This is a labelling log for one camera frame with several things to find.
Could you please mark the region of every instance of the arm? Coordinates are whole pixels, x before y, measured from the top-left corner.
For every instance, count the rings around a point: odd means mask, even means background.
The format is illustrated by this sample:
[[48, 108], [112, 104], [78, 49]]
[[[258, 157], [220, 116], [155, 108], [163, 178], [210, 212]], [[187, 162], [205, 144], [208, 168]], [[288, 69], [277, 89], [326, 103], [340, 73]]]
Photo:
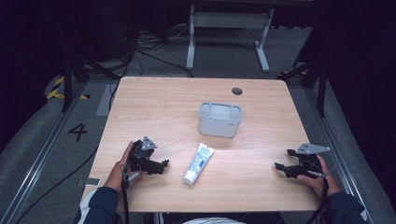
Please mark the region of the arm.
[[118, 194], [121, 193], [122, 174], [120, 166], [128, 159], [133, 142], [129, 144], [122, 158], [117, 161], [106, 183], [99, 189], [88, 193], [81, 203], [74, 223], [115, 223]]
[[[329, 168], [325, 160], [318, 155], [320, 165], [324, 174], [328, 174]], [[332, 219], [334, 224], [359, 224], [366, 223], [361, 217], [361, 212], [365, 209], [358, 200], [352, 195], [346, 194], [338, 188], [337, 182], [334, 177], [329, 174], [326, 176], [329, 182], [329, 190], [327, 193], [327, 203], [325, 206], [327, 214]], [[321, 178], [310, 178], [306, 175], [298, 175], [297, 180], [305, 183], [311, 187], [315, 193], [319, 196], [322, 195], [323, 191], [323, 180]]]

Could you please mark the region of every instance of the hazard tape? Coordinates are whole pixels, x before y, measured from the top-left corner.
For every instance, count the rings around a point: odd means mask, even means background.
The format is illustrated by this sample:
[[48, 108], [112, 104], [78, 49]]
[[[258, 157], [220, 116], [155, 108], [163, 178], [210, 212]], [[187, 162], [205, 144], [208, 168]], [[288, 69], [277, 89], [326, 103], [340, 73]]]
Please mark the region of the hazard tape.
[[[64, 75], [60, 74], [58, 79], [56, 80], [55, 84], [52, 87], [52, 90], [49, 92], [47, 99], [56, 98], [56, 99], [64, 99], [64, 94], [57, 93], [59, 87], [61, 87], [62, 83], [64, 82]], [[89, 100], [91, 96], [89, 94], [82, 94], [79, 99], [80, 100]]]

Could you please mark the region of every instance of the clothing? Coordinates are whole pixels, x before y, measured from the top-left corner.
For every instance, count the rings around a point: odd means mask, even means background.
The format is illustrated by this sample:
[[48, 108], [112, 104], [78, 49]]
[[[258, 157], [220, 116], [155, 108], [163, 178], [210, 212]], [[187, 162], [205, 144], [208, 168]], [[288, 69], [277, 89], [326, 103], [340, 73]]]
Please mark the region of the clothing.
[[[88, 193], [87, 197], [82, 202], [78, 213], [76, 214], [75, 224], [112, 224], [116, 221], [116, 210], [118, 205], [117, 192], [114, 189], [102, 187]], [[332, 224], [361, 224], [366, 223], [362, 218], [361, 213], [365, 210], [364, 206], [358, 200], [344, 192], [334, 193], [328, 198], [325, 210], [332, 219]], [[186, 224], [200, 223], [240, 223], [237, 221], [231, 222], [213, 222], [211, 219], [195, 219]]]

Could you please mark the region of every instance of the person's right hand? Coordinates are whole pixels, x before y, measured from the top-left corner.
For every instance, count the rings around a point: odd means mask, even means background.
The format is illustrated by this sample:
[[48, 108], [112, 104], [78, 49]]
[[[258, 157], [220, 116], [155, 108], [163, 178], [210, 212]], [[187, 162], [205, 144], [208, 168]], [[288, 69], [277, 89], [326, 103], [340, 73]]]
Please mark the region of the person's right hand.
[[[326, 161], [323, 160], [323, 158], [319, 155], [318, 159], [320, 161], [320, 165], [322, 167], [322, 171], [324, 174], [328, 174], [326, 176], [326, 179], [329, 182], [329, 190], [327, 192], [327, 197], [330, 197], [332, 194], [341, 191], [338, 188], [337, 182], [335, 181], [334, 177], [332, 174], [329, 174], [329, 168], [327, 167]], [[323, 191], [323, 180], [321, 177], [317, 177], [316, 179], [311, 178], [306, 175], [297, 175], [297, 180], [299, 180], [302, 183], [305, 183], [307, 186], [311, 187], [317, 195], [320, 197], [322, 196], [322, 191]]]

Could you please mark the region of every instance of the hand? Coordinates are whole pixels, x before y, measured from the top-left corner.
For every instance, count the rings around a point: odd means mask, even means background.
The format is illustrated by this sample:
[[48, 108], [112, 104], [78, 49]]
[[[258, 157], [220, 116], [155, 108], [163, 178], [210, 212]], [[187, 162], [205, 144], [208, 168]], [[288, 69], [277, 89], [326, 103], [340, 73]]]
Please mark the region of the hand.
[[[323, 158], [321, 156], [319, 156], [319, 155], [317, 155], [317, 156], [320, 161], [320, 165], [322, 167], [323, 173], [328, 174], [326, 176], [326, 179], [329, 182], [329, 190], [327, 192], [327, 197], [330, 197], [332, 194], [339, 192], [341, 190], [338, 188], [337, 182], [335, 182], [335, 179], [332, 176], [332, 174], [329, 174], [330, 171], [329, 171], [329, 168], [327, 167], [326, 161], [323, 160]], [[323, 180], [321, 177], [314, 179], [314, 178], [311, 178], [306, 175], [297, 175], [297, 180], [299, 180], [300, 182], [305, 183], [307, 186], [311, 187], [318, 196], [320, 196], [320, 197], [322, 196]]]
[[[108, 176], [106, 183], [104, 184], [104, 187], [112, 188], [116, 192], [121, 192], [122, 173], [120, 167], [126, 163], [128, 159], [129, 151], [131, 151], [133, 144], [134, 144], [133, 142], [129, 143], [128, 147], [126, 148], [126, 150], [124, 151], [121, 157], [121, 160], [116, 162], [113, 169], [111, 170], [110, 175]], [[128, 176], [131, 176], [133, 173], [135, 172], [131, 172], [131, 170], [128, 170]], [[142, 176], [143, 174], [144, 172], [139, 172], [139, 177]], [[134, 183], [138, 178], [133, 179], [129, 183], [130, 184]]]

